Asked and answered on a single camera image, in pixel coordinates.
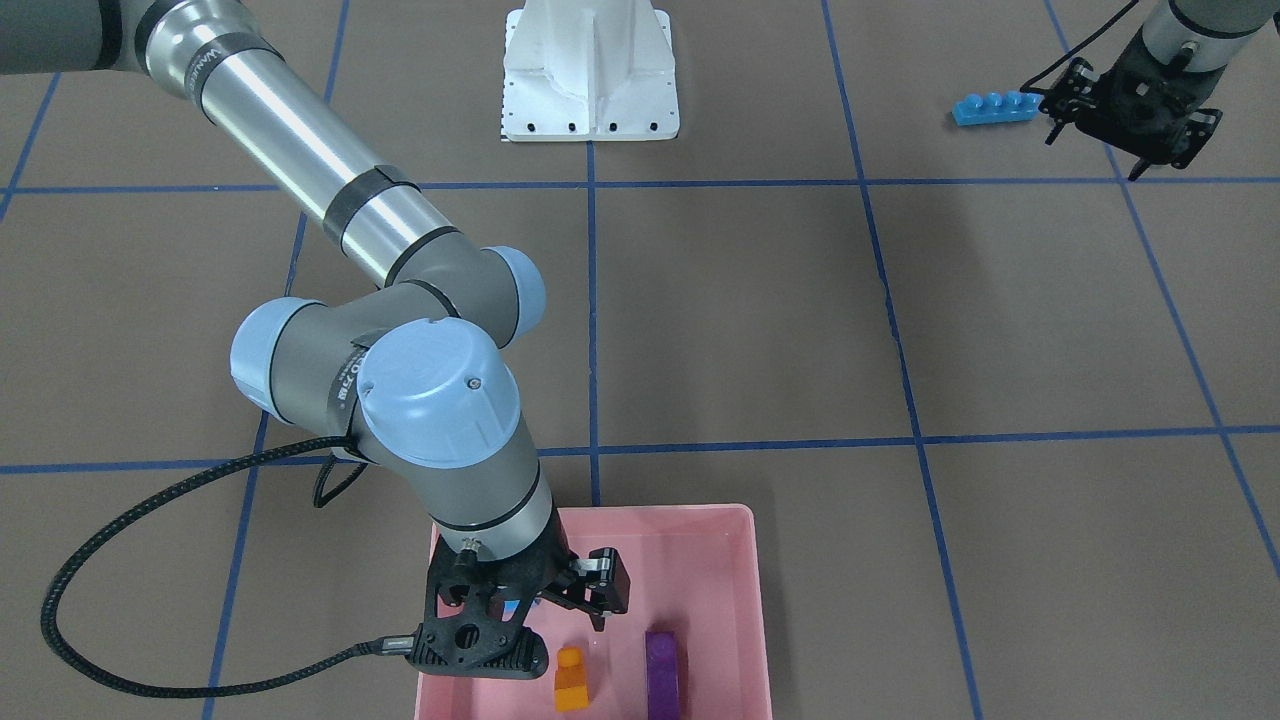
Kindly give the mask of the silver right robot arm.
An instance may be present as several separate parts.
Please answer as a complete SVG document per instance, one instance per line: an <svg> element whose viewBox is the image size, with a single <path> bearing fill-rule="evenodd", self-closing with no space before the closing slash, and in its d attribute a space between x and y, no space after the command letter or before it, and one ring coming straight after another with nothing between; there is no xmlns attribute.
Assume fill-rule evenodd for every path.
<svg viewBox="0 0 1280 720"><path fill-rule="evenodd" d="M628 606L613 550L576 555L500 357L545 310L531 259L479 249L287 64L239 1L5 1L3 73L133 72L243 149L375 284L340 305L284 297L230 350L238 389L406 479L439 537L430 607L504 639L538 597Z"/></svg>

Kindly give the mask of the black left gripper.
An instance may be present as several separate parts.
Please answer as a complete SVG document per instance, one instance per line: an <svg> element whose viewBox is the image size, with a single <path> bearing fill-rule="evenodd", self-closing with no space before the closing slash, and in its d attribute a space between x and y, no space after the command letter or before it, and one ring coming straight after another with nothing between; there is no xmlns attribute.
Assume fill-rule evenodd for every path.
<svg viewBox="0 0 1280 720"><path fill-rule="evenodd" d="M1107 145L1135 156L1129 181L1152 167L1187 168L1216 132L1222 113L1204 104L1222 68L1190 72L1199 49L1197 41L1184 42L1162 63L1138 32L1100 79L1100 118L1092 129Z"/></svg>

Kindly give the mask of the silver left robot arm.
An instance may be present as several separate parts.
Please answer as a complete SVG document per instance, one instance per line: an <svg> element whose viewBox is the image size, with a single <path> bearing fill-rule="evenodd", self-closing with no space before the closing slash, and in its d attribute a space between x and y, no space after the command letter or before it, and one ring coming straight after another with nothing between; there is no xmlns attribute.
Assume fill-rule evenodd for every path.
<svg viewBox="0 0 1280 720"><path fill-rule="evenodd" d="M1277 14L1275 1L1158 1L1091 95L1079 129L1153 167L1184 169L1222 124L1208 100L1233 58Z"/></svg>

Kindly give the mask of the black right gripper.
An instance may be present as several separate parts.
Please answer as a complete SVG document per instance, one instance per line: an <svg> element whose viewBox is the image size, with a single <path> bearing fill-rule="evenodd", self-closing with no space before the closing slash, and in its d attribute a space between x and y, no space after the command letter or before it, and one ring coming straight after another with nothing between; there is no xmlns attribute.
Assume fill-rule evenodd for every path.
<svg viewBox="0 0 1280 720"><path fill-rule="evenodd" d="M599 548L579 557L559 520L549 520L529 547L507 559L489 555L479 539L463 539L457 550L440 533L440 601L447 607L500 620L508 602L516 603L513 615L525 618L535 600L548 600L586 614L595 632L628 611L631 580L620 551Z"/></svg>

